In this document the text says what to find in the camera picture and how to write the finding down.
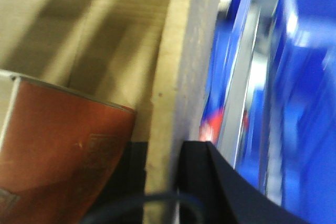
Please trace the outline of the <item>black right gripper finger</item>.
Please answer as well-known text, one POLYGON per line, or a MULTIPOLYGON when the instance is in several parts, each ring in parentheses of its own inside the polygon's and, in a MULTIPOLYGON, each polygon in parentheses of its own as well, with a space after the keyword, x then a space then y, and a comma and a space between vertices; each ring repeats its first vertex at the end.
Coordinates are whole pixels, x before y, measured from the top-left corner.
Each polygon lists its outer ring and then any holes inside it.
POLYGON ((177 187, 201 204, 205 223, 304 223, 243 179, 211 142, 183 143, 177 187))

